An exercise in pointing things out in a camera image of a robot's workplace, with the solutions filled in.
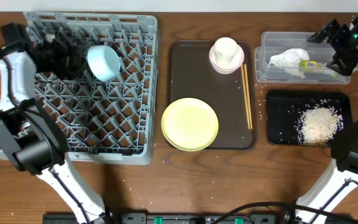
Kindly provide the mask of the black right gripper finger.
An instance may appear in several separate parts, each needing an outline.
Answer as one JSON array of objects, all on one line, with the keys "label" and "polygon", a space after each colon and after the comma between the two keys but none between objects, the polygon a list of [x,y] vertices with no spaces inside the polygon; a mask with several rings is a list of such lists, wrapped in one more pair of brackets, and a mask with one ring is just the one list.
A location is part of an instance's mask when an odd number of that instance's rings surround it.
[{"label": "black right gripper finger", "polygon": [[326,67],[342,76],[350,76],[358,64],[358,55],[355,53],[336,52]]},{"label": "black right gripper finger", "polygon": [[322,28],[315,32],[312,36],[307,38],[307,42],[311,43],[322,43],[325,39],[330,42],[332,36],[339,30],[340,25],[336,19],[328,22]]}]

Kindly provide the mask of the green yellow snack wrapper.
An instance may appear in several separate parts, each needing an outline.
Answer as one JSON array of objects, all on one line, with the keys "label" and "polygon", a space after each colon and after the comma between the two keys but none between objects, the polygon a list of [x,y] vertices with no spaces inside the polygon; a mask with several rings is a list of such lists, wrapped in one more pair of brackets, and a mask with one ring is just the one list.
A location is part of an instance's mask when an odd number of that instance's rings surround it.
[{"label": "green yellow snack wrapper", "polygon": [[306,73],[323,73],[334,78],[338,77],[338,73],[326,67],[326,63],[315,62],[313,60],[300,60],[299,71]]}]

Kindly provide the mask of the light blue plastic bowl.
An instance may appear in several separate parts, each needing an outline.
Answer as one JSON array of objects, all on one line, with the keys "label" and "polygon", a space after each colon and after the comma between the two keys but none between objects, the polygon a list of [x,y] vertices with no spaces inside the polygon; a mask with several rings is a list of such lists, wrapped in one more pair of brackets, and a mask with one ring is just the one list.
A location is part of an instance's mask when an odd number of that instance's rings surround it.
[{"label": "light blue plastic bowl", "polygon": [[93,75],[102,82],[108,82],[119,75],[119,56],[108,45],[95,45],[88,49],[87,63]]}]

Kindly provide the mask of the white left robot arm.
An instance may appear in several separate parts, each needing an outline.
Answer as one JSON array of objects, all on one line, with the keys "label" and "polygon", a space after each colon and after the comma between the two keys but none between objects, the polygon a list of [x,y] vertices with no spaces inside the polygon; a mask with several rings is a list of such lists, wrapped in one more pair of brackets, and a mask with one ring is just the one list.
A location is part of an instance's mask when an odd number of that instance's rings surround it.
[{"label": "white left robot arm", "polygon": [[86,46],[67,37],[45,39],[35,46],[26,27],[18,23],[2,26],[1,33],[0,150],[17,170],[50,185],[77,223],[113,223],[100,194],[71,163],[63,131],[35,97],[38,73],[52,73],[61,80],[80,76],[86,66]]}]

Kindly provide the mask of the white paper napkin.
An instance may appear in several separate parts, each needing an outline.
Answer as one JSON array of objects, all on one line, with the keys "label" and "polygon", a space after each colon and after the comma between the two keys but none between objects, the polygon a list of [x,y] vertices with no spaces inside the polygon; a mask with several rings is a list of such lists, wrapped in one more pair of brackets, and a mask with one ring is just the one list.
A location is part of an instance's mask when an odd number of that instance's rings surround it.
[{"label": "white paper napkin", "polygon": [[305,78],[303,72],[300,71],[301,60],[309,60],[309,54],[304,49],[288,49],[278,55],[273,55],[270,58],[269,65],[276,67],[283,67],[284,71],[290,75]]}]

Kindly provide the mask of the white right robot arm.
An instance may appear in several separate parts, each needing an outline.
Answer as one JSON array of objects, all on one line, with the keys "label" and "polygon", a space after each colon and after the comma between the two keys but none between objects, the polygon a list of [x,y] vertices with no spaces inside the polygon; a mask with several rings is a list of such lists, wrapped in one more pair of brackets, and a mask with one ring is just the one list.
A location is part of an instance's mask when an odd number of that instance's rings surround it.
[{"label": "white right robot arm", "polygon": [[[335,54],[327,68],[344,76],[358,63],[358,16],[349,26],[333,19],[308,38],[308,42],[331,44]],[[338,131],[331,144],[331,162],[318,181],[291,210],[289,223],[355,223],[332,210],[358,187],[358,121]]]}]

